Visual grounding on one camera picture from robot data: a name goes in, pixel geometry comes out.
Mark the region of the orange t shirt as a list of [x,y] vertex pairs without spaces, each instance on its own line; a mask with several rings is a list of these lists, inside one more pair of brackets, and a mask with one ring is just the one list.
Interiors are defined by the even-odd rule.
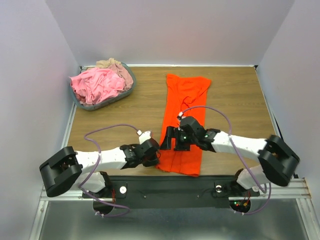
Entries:
[[157,169],[197,177],[201,171],[206,130],[204,106],[211,80],[202,76],[166,77],[167,99],[162,121]]

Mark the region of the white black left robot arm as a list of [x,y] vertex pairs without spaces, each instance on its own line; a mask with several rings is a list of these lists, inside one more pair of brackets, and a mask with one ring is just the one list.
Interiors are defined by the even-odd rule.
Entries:
[[101,152],[74,151],[73,147],[66,146],[39,167],[46,195],[57,197],[81,186],[106,197],[111,193],[111,184],[100,172],[136,168],[140,164],[145,167],[157,165],[159,149],[153,138]]

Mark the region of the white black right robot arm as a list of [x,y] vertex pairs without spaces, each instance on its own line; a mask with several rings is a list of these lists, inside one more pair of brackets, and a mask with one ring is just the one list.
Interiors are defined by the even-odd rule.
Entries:
[[287,187],[300,163],[298,155],[277,136],[248,138],[215,128],[204,128],[192,116],[178,116],[178,125],[167,126],[162,133],[161,158],[157,168],[164,172],[191,177],[200,174],[202,152],[234,154],[242,162],[246,158],[258,162],[249,167],[243,163],[227,191],[242,195],[265,184]]

